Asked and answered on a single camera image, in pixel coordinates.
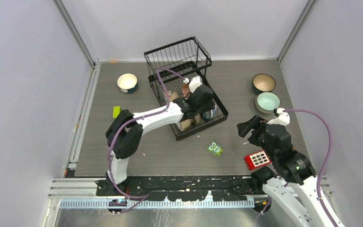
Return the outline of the teal bowl tan interior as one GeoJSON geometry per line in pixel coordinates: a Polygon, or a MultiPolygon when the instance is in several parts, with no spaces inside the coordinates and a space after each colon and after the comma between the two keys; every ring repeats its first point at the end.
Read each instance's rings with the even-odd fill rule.
{"type": "Polygon", "coordinates": [[[265,73],[257,74],[252,79],[251,88],[256,94],[271,92],[276,87],[275,79],[265,73]]]}

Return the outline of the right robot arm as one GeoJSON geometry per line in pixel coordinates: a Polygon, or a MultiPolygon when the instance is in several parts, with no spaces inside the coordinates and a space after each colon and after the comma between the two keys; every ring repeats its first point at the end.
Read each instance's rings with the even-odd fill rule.
{"type": "Polygon", "coordinates": [[[310,160],[294,148],[286,129],[289,123],[289,114],[279,109],[272,120],[255,115],[237,124],[239,136],[250,133],[248,142],[262,148],[274,167],[252,172],[251,189],[267,194],[297,227],[344,226],[320,187],[321,177],[310,160]]]}

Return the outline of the dark teal bowl white foot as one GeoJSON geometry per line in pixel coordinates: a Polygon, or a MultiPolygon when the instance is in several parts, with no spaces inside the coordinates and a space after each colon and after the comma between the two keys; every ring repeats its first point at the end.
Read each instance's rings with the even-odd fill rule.
{"type": "Polygon", "coordinates": [[[134,74],[126,73],[118,78],[117,86],[123,93],[133,93],[138,88],[138,79],[134,74]]]}

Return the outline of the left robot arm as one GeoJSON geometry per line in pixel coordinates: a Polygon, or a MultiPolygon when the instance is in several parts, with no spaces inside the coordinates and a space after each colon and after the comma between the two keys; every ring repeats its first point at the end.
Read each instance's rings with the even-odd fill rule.
{"type": "Polygon", "coordinates": [[[196,87],[187,99],[177,98],[167,105],[142,113],[122,110],[108,128],[108,190],[115,196],[126,190],[129,158],[137,151],[143,135],[169,124],[192,119],[214,107],[215,93],[206,85],[196,87]]]}

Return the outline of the mint green bowl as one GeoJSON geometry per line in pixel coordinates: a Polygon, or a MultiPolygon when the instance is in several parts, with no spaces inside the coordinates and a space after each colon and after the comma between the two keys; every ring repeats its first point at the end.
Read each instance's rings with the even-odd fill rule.
{"type": "Polygon", "coordinates": [[[280,99],[271,92],[263,92],[255,98],[256,108],[263,114],[272,114],[280,106],[280,99]]]}

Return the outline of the black wire dish rack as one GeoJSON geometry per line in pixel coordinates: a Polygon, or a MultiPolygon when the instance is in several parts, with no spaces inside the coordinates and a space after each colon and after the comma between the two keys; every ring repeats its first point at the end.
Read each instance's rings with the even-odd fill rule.
{"type": "MultiPolygon", "coordinates": [[[[212,65],[212,60],[209,53],[194,36],[144,52],[144,57],[150,74],[148,76],[150,87],[161,106],[166,105],[166,95],[157,79],[156,70],[158,68],[168,68],[189,79],[200,76],[203,84],[211,87],[206,78],[206,72],[207,68],[212,65]]],[[[177,141],[227,119],[228,111],[217,94],[214,94],[213,102],[217,105],[217,115],[210,121],[203,119],[200,125],[190,126],[184,132],[181,132],[176,124],[170,125],[177,141]]]]}

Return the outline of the blue white patterned bowl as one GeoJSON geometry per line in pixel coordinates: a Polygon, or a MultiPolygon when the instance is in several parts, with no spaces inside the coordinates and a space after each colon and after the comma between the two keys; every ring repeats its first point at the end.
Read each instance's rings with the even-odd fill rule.
{"type": "Polygon", "coordinates": [[[206,111],[202,114],[202,119],[204,119],[205,121],[210,121],[211,119],[213,119],[215,116],[217,115],[217,105],[214,104],[214,108],[206,111]]]}

